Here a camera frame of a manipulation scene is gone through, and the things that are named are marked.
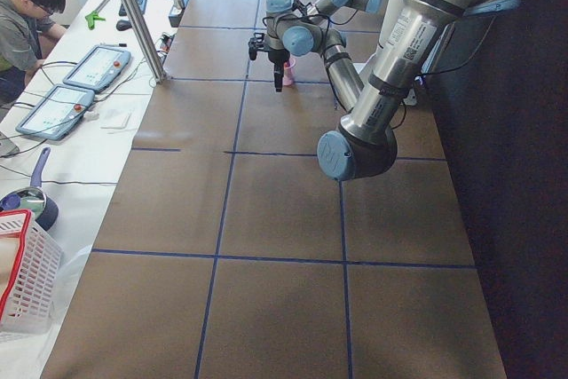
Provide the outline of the far teach pendant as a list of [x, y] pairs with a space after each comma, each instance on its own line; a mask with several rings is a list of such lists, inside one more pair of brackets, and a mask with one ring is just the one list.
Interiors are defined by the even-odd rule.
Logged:
[[122, 47], [96, 45], [63, 78], [63, 83], [100, 93], [121, 74], [130, 59], [131, 53]]

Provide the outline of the teach pendant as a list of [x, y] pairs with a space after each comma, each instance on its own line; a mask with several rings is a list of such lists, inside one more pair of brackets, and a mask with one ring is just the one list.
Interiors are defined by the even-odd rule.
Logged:
[[96, 45], [63, 78], [63, 83], [100, 93], [121, 74], [130, 59], [131, 53], [122, 47]]
[[61, 140], [77, 125], [94, 99], [92, 90], [54, 85], [15, 130], [32, 137]]

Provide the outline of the blue saucepan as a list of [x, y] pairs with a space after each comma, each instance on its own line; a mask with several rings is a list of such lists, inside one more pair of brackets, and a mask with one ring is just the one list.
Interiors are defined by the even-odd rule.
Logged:
[[27, 187], [8, 193], [1, 199], [1, 211], [27, 209], [33, 214], [34, 220], [45, 230], [49, 231], [59, 215], [57, 203], [42, 189], [42, 174], [45, 163], [51, 153], [45, 147], [35, 164]]

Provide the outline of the near teach pendant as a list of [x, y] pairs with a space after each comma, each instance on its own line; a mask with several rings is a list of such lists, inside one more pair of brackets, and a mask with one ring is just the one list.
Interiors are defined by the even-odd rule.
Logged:
[[94, 99], [92, 90], [54, 85], [15, 130], [32, 137], [61, 140], [77, 125]]

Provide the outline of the green handled grabber tool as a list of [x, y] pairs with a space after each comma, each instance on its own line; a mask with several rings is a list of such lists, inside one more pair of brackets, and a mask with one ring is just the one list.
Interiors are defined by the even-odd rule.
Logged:
[[96, 6], [90, 13], [84, 16], [87, 23], [87, 28], [89, 30], [93, 30], [95, 28], [95, 24], [98, 20], [106, 20], [105, 18], [101, 17], [99, 13], [110, 1], [111, 0], [102, 0], [98, 6]]

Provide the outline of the seated person grey shirt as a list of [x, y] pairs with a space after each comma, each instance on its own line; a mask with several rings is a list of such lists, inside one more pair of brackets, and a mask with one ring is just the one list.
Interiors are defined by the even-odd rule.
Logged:
[[1, 103], [16, 100], [45, 55], [40, 38], [56, 43], [66, 29], [51, 19], [67, 0], [1, 0]]

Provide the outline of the aluminium frame post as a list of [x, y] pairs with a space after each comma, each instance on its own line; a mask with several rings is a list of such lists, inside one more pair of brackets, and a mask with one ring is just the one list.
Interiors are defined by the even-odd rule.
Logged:
[[132, 25], [134, 34], [138, 40], [138, 44], [144, 55], [146, 63], [151, 69], [153, 78], [157, 84], [162, 83], [167, 74], [162, 66], [162, 61], [155, 49], [154, 39], [151, 37], [146, 21], [137, 0], [121, 0], [128, 19]]

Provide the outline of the white folded cloth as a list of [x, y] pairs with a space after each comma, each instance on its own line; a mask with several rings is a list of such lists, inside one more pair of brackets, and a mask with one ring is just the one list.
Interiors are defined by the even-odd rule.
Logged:
[[108, 110], [101, 119], [100, 128], [106, 130], [123, 130], [131, 117], [130, 110]]

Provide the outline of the pink mesh pen holder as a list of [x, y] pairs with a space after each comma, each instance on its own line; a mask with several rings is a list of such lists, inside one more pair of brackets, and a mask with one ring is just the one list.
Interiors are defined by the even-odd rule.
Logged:
[[291, 57], [288, 61], [284, 64], [284, 72], [282, 78], [282, 84], [284, 86], [291, 86], [295, 82], [294, 77], [294, 67], [296, 65], [296, 59]]

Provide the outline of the black computer mouse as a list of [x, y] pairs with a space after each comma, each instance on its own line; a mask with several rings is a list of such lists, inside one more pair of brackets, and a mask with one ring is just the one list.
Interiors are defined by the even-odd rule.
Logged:
[[125, 31], [132, 28], [132, 25], [129, 20], [118, 20], [115, 24], [115, 28], [118, 31]]

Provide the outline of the white red plastic basket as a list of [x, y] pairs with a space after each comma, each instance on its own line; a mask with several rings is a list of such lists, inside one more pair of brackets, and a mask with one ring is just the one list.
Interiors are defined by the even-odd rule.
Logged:
[[41, 335], [51, 323], [59, 244], [28, 209], [1, 213], [1, 341]]

